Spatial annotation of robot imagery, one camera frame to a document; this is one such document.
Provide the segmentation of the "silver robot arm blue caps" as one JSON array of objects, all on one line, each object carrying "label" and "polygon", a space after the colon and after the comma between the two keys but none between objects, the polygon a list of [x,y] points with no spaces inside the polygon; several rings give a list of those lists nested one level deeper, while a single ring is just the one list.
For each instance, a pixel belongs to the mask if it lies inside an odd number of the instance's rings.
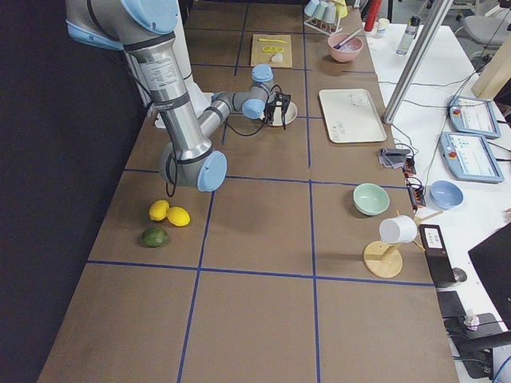
[{"label": "silver robot arm blue caps", "polygon": [[192,78],[180,64],[188,64],[186,41],[176,1],[68,1],[66,24],[70,37],[102,49],[133,57],[145,81],[146,92],[160,114],[170,141],[160,154],[159,173],[174,186],[213,192],[224,182],[225,155],[209,137],[232,113],[271,122],[275,108],[285,113],[290,96],[273,81],[271,67],[252,70],[247,92],[220,92],[203,110],[195,109]]}]

